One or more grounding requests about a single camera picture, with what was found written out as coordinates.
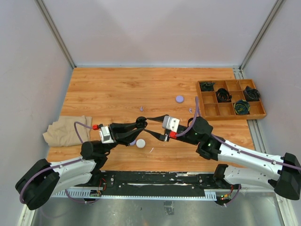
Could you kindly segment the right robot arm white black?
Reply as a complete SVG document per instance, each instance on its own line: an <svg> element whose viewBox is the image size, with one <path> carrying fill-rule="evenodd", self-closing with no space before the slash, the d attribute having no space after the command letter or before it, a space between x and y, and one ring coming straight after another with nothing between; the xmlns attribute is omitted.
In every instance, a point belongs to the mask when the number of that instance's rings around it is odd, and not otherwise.
<svg viewBox="0 0 301 226"><path fill-rule="evenodd" d="M231 162L240 165L235 168L219 164L213 176L218 188L226 185L246 184L272 189L276 194L299 200L301 196L301 165L291 153L283 156L260 153L236 145L212 134L213 127L200 116L189 119L187 126L180 125L177 118L163 115L152 118L161 122L165 134L164 141L175 139L197 145L196 152L204 159Z"/></svg>

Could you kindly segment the black earbud charging case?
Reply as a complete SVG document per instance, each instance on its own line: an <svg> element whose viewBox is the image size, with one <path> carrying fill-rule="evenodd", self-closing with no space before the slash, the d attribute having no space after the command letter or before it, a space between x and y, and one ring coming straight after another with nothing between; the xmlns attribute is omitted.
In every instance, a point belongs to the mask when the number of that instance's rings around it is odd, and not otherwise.
<svg viewBox="0 0 301 226"><path fill-rule="evenodd" d="M136 128L137 129L146 128L147 125L148 125L147 118L140 116L136 119Z"/></svg>

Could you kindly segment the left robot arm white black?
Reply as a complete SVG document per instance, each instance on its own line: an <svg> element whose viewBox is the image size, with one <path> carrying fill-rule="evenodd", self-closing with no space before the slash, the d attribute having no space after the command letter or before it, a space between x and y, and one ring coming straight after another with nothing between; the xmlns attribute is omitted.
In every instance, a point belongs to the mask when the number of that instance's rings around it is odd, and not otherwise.
<svg viewBox="0 0 301 226"><path fill-rule="evenodd" d="M38 160L16 183L20 203L35 210L49 198L62 190L75 185L100 183L100 168L106 163L111 149L117 145L129 146L147 127L148 123L112 123L108 126L93 125L98 130L99 141L81 142L80 156L59 162Z"/></svg>

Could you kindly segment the white earbud charging case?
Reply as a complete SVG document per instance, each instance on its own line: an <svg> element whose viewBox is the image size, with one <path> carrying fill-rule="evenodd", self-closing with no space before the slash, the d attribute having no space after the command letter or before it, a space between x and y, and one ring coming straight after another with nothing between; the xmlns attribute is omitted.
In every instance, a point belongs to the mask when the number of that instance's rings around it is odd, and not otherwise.
<svg viewBox="0 0 301 226"><path fill-rule="evenodd" d="M138 140L136 141L136 146L137 146L138 148L144 148L144 147L146 146L145 140L144 140L144 139L138 139Z"/></svg>

